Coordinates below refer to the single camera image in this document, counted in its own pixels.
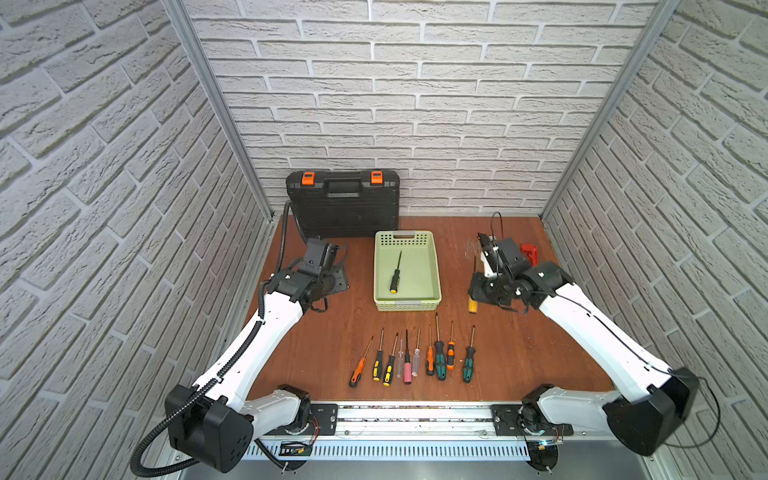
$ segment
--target metal vent grill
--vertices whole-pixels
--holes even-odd
[[[266,440],[264,445],[277,456],[280,440]],[[278,457],[297,460],[296,457]],[[312,460],[431,460],[431,461],[497,461],[530,460],[525,442],[520,440],[456,440],[400,441],[386,440],[318,440]],[[255,446],[248,448],[243,460],[266,460]]]

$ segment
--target wooden table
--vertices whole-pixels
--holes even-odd
[[[480,303],[478,312],[467,312],[467,289],[472,262],[479,251],[477,233],[490,233],[488,217],[401,217],[402,230],[431,230],[435,236],[442,302],[441,339],[448,342],[453,321],[456,342],[456,369],[444,382],[428,377],[424,366],[409,386],[395,378],[390,387],[374,382],[371,369],[379,348],[381,328],[384,333],[384,359],[392,352],[395,333],[409,329],[411,355],[416,329],[422,329],[421,350],[425,359],[429,326],[435,336],[434,312],[387,312],[376,310],[373,302],[373,238],[331,239],[349,244],[346,274],[349,290],[332,295],[325,313],[309,311],[283,338],[259,374],[248,399],[272,392],[280,384],[290,384],[310,393],[313,400],[426,400],[494,401],[520,400],[542,383],[554,383],[564,389],[587,391],[611,390],[611,381],[597,363],[550,319],[531,310],[527,314],[506,312]],[[499,234],[498,218],[495,220]],[[538,218],[504,219],[505,235],[518,243],[538,247],[539,260],[555,260],[554,251]],[[267,278],[277,262],[280,229],[272,242],[261,278]],[[304,254],[293,219],[289,221],[283,266]],[[256,312],[254,293],[248,319]],[[462,381],[465,349],[475,331],[475,377],[470,384]],[[373,335],[366,368],[356,389],[349,387],[349,377],[362,351]]]

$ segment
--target black tool case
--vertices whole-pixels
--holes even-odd
[[[400,176],[393,170],[297,171],[286,188],[308,237],[374,237],[397,230]]]

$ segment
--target white brick wall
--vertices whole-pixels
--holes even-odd
[[[185,1],[262,180],[418,168],[404,214],[538,214],[554,184],[536,176],[563,171],[654,6]],[[457,183],[474,169],[535,196]],[[286,197],[277,180],[267,193]]]
[[[686,478],[768,475],[768,52],[750,40],[766,31],[756,9],[680,3],[546,223],[600,308],[710,380],[722,428],[701,449],[671,449]],[[712,431],[713,399],[700,395],[670,443]]]
[[[133,478],[263,218],[161,1],[0,25],[0,478]]]

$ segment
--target cable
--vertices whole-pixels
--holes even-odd
[[[541,290],[530,290],[530,291],[532,293],[543,293],[544,295],[549,296],[549,293],[543,292]],[[627,350],[632,352],[632,354],[635,355],[642,363],[644,363],[647,368],[652,369],[652,370],[656,370],[657,372],[665,373],[665,374],[667,374],[669,376],[673,376],[673,377],[675,377],[677,379],[698,379],[698,380],[703,381],[704,385],[707,386],[707,390],[709,390],[710,395],[712,395],[712,400],[715,402],[715,407],[716,407],[716,410],[717,410],[717,415],[716,415],[717,420],[715,421],[715,428],[712,430],[712,433],[710,433],[709,436],[705,440],[703,440],[702,442],[695,443],[693,445],[671,445],[669,443],[664,443],[664,445],[666,445],[668,447],[672,447],[674,449],[698,449],[699,447],[706,445],[707,443],[711,442],[712,439],[714,439],[715,435],[717,435],[717,432],[720,430],[720,420],[721,420],[721,417],[722,417],[722,411],[720,410],[720,402],[717,401],[717,397],[715,396],[715,393],[712,390],[712,387],[710,386],[709,380],[707,378],[702,377],[702,376],[696,376],[696,375],[679,375],[677,373],[672,372],[671,370],[665,372],[662,369],[656,368],[655,366],[651,365],[646,359],[644,359],[642,356],[640,356],[639,353],[635,352],[631,347],[629,347],[629,345],[627,345],[619,337],[619,335],[617,335],[616,332],[613,331],[613,329],[609,328],[608,325],[606,325],[605,322],[603,322],[603,320],[599,316],[594,315],[591,312],[591,310],[589,310],[586,306],[581,305],[576,300],[570,299],[570,298],[568,298],[566,296],[562,296],[562,295],[560,295],[557,292],[555,292],[554,294],[555,294],[555,296],[559,296],[563,300],[567,300],[567,301],[569,301],[569,302],[571,302],[571,303],[573,303],[575,305],[580,306],[582,309],[584,309],[584,311],[586,311],[589,316],[595,318],[598,322],[600,322],[600,324],[603,327],[605,327],[605,329],[607,331],[611,332],[611,335],[613,335],[616,338],[616,340],[618,340],[619,343],[621,343],[621,345],[624,346],[624,348],[626,348]]]

